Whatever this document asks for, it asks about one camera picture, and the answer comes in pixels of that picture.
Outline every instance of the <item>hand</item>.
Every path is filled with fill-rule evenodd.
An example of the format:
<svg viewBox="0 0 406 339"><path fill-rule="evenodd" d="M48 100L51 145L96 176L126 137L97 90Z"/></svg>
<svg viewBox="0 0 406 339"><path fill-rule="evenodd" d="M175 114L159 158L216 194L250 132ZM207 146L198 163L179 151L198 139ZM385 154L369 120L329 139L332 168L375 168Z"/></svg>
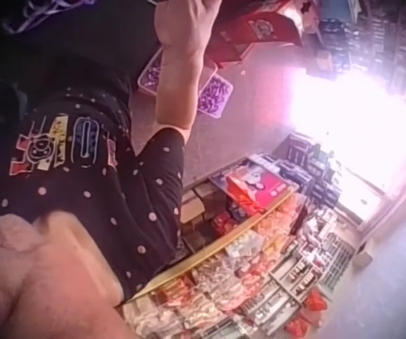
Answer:
<svg viewBox="0 0 406 339"><path fill-rule="evenodd" d="M168 0L157 4L155 31L164 52L180 61L202 57L222 0Z"/></svg>

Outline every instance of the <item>red bag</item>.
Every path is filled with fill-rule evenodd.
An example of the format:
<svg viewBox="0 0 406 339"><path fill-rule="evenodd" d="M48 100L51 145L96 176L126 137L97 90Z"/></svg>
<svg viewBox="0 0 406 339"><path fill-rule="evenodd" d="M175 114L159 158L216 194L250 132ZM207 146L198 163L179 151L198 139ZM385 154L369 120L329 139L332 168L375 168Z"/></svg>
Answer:
<svg viewBox="0 0 406 339"><path fill-rule="evenodd" d="M309 325L304 319L296 317L286 324L285 330L296 338L304 338L308 332L308 327Z"/></svg>
<svg viewBox="0 0 406 339"><path fill-rule="evenodd" d="M327 302L317 289L310 291L304 304L310 311L325 311L328 308Z"/></svg>

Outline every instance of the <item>person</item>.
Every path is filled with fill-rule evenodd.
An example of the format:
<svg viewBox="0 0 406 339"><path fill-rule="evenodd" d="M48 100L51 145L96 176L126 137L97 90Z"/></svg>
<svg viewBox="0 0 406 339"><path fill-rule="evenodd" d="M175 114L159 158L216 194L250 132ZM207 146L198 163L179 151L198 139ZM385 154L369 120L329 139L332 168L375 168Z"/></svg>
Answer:
<svg viewBox="0 0 406 339"><path fill-rule="evenodd" d="M126 77L80 59L0 142L2 338L135 338L114 307L175 254L184 146L220 4L157 5L162 71L139 154Z"/></svg>

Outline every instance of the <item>black polka dot shirt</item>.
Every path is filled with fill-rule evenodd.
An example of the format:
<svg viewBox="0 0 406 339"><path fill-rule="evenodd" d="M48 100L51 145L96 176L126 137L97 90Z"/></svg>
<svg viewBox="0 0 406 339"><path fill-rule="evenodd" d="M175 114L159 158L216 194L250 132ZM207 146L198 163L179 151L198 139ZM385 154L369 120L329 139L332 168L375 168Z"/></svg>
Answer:
<svg viewBox="0 0 406 339"><path fill-rule="evenodd" d="M0 215L73 213L130 299L176 251L184 139L163 129L136 155L129 88L114 83L63 87L0 142Z"/></svg>

